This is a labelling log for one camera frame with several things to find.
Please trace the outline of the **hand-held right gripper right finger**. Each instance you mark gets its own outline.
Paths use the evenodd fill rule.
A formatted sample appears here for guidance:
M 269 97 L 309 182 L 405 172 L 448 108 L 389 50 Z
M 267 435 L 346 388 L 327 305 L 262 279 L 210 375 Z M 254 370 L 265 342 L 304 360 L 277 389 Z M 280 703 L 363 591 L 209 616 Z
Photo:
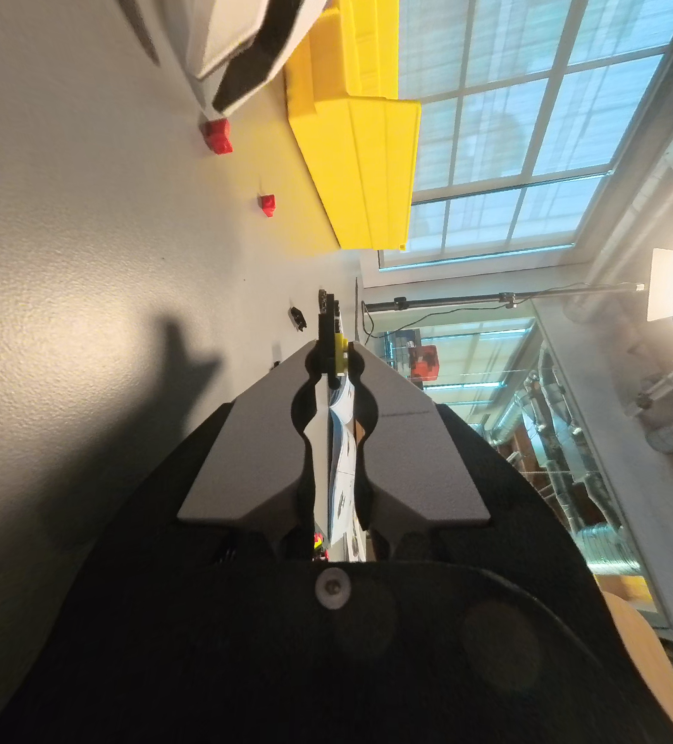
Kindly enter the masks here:
M 360 523 L 391 547 L 406 536 L 485 527 L 490 513 L 432 399 L 358 343 L 349 344 Z

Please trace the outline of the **yellow plastic bin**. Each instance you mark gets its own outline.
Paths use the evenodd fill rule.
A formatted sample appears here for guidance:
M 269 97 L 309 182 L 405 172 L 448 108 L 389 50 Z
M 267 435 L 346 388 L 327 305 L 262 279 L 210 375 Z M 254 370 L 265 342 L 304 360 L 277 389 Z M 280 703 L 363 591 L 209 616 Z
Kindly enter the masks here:
M 399 98 L 399 2 L 333 2 L 286 61 L 285 82 L 340 248 L 405 250 L 421 103 Z

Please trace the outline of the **black upright stand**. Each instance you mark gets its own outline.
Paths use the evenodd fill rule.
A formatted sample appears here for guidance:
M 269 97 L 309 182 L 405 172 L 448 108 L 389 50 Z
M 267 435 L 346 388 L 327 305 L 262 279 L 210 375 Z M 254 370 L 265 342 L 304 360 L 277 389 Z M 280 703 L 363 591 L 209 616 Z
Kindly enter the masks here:
M 440 309 L 445 307 L 461 307 L 466 305 L 495 303 L 503 309 L 513 309 L 524 302 L 537 298 L 558 298 L 571 296 L 590 296 L 600 294 L 646 293 L 648 285 L 639 282 L 620 282 L 617 284 L 573 284 L 570 286 L 554 287 L 531 292 L 502 292 L 496 294 L 456 295 L 435 299 L 409 300 L 405 296 L 393 298 L 391 301 L 366 303 L 361 307 L 366 312 L 403 312 L 408 310 Z

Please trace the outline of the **open instruction booklet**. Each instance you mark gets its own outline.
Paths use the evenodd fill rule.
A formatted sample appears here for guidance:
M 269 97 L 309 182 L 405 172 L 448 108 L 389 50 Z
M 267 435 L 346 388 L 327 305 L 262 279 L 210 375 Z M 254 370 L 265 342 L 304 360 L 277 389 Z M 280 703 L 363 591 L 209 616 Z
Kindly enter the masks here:
M 339 377 L 339 389 L 329 399 L 329 479 L 327 529 L 331 545 L 343 542 L 344 558 L 366 561 L 365 532 L 356 514 L 355 482 L 357 442 L 353 432 L 354 386 Z

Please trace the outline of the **black brick block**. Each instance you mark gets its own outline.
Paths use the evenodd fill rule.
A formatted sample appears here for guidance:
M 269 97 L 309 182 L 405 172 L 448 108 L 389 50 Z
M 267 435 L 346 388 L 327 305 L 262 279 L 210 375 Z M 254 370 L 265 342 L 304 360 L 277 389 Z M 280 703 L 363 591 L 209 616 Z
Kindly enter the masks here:
M 333 315 L 320 315 L 318 317 L 318 343 L 317 357 L 319 369 L 327 379 L 328 387 L 331 391 L 338 391 L 344 377 L 337 376 L 334 370 L 335 350 L 334 350 L 334 333 L 342 332 L 341 318 Z

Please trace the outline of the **large paned window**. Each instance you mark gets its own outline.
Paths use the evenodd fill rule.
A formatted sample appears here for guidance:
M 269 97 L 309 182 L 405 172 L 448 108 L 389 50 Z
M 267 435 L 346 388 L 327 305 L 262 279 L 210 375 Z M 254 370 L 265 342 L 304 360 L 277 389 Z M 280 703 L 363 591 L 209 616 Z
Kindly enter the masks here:
M 673 50 L 673 1 L 400 2 L 422 104 L 404 250 L 379 274 L 573 250 Z

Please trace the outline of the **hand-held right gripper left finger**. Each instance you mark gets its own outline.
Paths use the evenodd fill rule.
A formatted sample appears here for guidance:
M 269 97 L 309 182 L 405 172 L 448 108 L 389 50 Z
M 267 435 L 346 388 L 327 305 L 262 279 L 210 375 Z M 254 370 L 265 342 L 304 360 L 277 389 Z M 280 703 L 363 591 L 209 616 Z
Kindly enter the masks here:
M 317 342 L 309 341 L 232 403 L 178 519 L 263 534 L 313 533 Z

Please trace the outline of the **silver spiral ventilation duct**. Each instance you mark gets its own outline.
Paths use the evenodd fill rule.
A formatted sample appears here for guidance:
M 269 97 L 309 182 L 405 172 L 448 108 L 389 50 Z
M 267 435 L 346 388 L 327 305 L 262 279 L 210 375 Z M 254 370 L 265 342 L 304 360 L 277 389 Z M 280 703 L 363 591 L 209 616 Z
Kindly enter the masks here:
M 573 541 L 594 575 L 644 576 L 623 527 L 607 523 L 588 526 L 575 533 Z

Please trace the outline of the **metal storage shelf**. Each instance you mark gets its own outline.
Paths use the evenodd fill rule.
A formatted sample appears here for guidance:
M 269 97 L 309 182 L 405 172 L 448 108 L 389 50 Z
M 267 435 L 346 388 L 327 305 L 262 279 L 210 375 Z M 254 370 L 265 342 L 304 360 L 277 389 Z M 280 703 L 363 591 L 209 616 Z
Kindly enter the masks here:
M 461 332 L 431 332 L 428 336 L 422 335 L 420 329 L 401 330 L 386 334 L 378 343 L 378 351 L 390 367 L 420 390 L 499 391 L 517 371 L 516 360 L 533 330 L 530 324 L 508 329 L 478 327 Z M 437 347 L 437 381 L 409 379 L 408 348 L 429 344 Z

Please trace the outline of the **wooden book stand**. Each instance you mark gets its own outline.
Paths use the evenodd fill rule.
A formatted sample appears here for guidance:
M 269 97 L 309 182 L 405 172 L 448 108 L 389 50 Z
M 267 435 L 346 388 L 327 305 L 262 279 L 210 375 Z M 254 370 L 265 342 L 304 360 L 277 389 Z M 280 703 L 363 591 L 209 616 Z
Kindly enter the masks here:
M 601 593 L 637 671 L 673 723 L 673 666 L 659 637 L 626 600 L 608 591 Z

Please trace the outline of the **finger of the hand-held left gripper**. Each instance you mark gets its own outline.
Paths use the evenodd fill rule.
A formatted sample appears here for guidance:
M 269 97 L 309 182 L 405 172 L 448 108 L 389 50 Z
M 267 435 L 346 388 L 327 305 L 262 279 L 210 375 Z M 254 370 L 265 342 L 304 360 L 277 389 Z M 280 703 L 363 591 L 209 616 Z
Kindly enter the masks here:
M 145 57 L 178 84 L 202 112 L 229 63 L 253 42 L 267 2 L 117 1 Z
M 251 43 L 228 63 L 212 99 L 212 109 L 230 115 L 282 69 L 327 6 L 326 1 L 267 2 Z

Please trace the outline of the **large red black case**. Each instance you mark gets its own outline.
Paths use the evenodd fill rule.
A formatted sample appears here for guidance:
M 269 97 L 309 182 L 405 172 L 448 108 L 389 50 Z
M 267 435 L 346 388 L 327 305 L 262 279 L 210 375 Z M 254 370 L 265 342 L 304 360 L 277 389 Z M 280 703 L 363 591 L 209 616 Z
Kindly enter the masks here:
M 440 362 L 436 345 L 420 345 L 408 348 L 409 379 L 435 382 L 440 373 Z

